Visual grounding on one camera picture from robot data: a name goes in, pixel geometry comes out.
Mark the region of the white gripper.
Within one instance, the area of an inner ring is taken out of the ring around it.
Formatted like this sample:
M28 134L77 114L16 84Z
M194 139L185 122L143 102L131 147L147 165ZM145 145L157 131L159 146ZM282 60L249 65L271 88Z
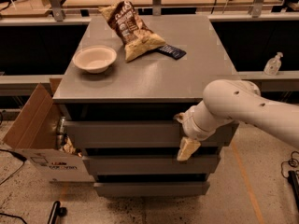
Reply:
M188 136L181 139L177 155L178 161L186 161L201 146L198 141L208 139L215 132L215 119L204 105L193 105L176 114L174 120L181 123Z

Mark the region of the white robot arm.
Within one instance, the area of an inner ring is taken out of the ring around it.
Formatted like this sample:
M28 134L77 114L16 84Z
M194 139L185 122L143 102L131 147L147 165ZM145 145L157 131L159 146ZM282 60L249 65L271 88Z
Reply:
M276 102L261 96L250 81L219 79L203 91L203 100L176 115L184 136L178 161L186 161L223 125L242 121L277 139L299 148L299 106Z

